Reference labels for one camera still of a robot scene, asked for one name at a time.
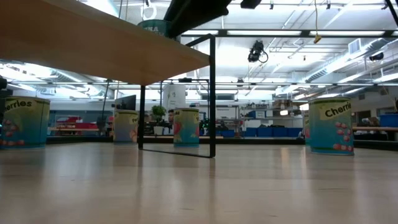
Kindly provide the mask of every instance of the fluorescent light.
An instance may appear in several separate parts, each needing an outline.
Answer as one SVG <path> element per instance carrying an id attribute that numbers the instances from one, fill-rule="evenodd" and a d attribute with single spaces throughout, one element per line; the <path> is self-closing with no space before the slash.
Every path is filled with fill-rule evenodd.
<path id="1" fill-rule="evenodd" d="M 91 6 L 95 9 L 108 13 L 112 16 L 118 17 L 119 13 L 116 7 L 110 0 L 87 0 L 84 4 Z"/>
<path id="2" fill-rule="evenodd" d="M 288 113 L 289 112 L 287 110 L 280 111 L 280 115 L 282 115 L 282 116 L 288 115 Z"/>
<path id="3" fill-rule="evenodd" d="M 371 83 L 339 83 L 338 86 L 373 86 Z"/>
<path id="4" fill-rule="evenodd" d="M 373 82 L 386 82 L 386 81 L 389 81 L 389 80 L 394 80 L 396 78 L 398 78 L 398 73 L 394 73 L 394 74 L 391 74 L 391 75 L 384 75 L 381 78 L 377 78 L 377 79 L 373 80 Z"/>
<path id="5" fill-rule="evenodd" d="M 19 85 L 13 85 L 13 84 L 8 84 L 8 86 L 16 87 L 16 88 L 21 88 L 23 90 L 29 90 L 29 91 L 36 91 L 34 88 L 24 85 L 24 84 L 19 84 Z"/>
<path id="6" fill-rule="evenodd" d="M 230 30 L 229 35 L 300 35 L 299 30 Z"/>
<path id="7" fill-rule="evenodd" d="M 218 34 L 218 30 L 188 30 L 182 35 L 206 35 L 206 34 Z"/>
<path id="8" fill-rule="evenodd" d="M 94 83 L 92 83 L 93 85 L 107 85 L 108 83 L 106 83 L 106 82 L 94 82 Z M 117 83 L 117 82 L 110 82 L 109 83 L 109 85 L 127 85 L 128 83 L 126 83 L 126 82 L 119 82 L 119 83 Z"/>
<path id="9" fill-rule="evenodd" d="M 344 94 L 352 94 L 352 93 L 355 93 L 355 92 L 357 92 L 359 90 L 363 90 L 363 89 L 364 89 L 363 87 L 362 88 L 357 88 L 357 89 L 354 89 L 354 90 L 347 91 Z"/>
<path id="10" fill-rule="evenodd" d="M 11 82 L 10 84 L 46 85 L 47 82 Z"/>
<path id="11" fill-rule="evenodd" d="M 342 80 L 340 80 L 338 83 L 344 83 L 344 82 L 349 82 L 349 81 L 352 81 L 352 80 L 354 80 L 354 79 L 356 79 L 356 78 L 358 78 L 358 77 L 360 77 L 361 75 L 352 75 L 352 76 L 350 76 L 350 77 L 347 77 L 347 78 L 344 78 L 344 79 L 342 79 Z"/>
<path id="12" fill-rule="evenodd" d="M 398 86 L 398 83 L 381 83 L 377 84 L 378 86 Z"/>
<path id="13" fill-rule="evenodd" d="M 340 94 L 339 93 L 330 93 L 330 94 L 325 94 L 325 95 L 322 95 L 322 96 L 318 96 L 318 98 L 335 97 L 335 96 L 338 96 L 338 95 L 340 95 Z"/>
<path id="14" fill-rule="evenodd" d="M 302 99 L 302 98 L 305 98 L 305 97 L 306 97 L 305 94 L 300 94 L 298 96 L 295 96 L 294 99 L 295 100 L 299 100 L 299 99 Z"/>
<path id="15" fill-rule="evenodd" d="M 318 31 L 318 35 L 383 35 L 385 31 Z M 310 35 L 316 35 L 316 31 L 311 31 Z"/>

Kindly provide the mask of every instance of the wooden table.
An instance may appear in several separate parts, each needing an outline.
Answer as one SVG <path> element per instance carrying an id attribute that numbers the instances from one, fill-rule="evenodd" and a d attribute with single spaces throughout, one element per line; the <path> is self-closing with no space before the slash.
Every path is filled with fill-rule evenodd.
<path id="1" fill-rule="evenodd" d="M 72 0 L 1 0 L 0 58 L 149 85 L 209 57 Z"/>
<path id="2" fill-rule="evenodd" d="M 398 131 L 398 128 L 390 127 L 353 127 L 354 131 Z"/>

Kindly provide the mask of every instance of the ceiling beam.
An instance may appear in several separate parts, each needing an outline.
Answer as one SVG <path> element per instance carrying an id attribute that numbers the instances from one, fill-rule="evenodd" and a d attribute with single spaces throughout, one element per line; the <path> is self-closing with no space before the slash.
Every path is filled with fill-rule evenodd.
<path id="1" fill-rule="evenodd" d="M 397 38 L 396 30 L 318 30 L 322 38 Z M 182 34 L 182 37 L 202 37 L 213 34 L 215 37 L 281 37 L 281 38 L 315 38 L 315 29 L 193 29 Z"/>

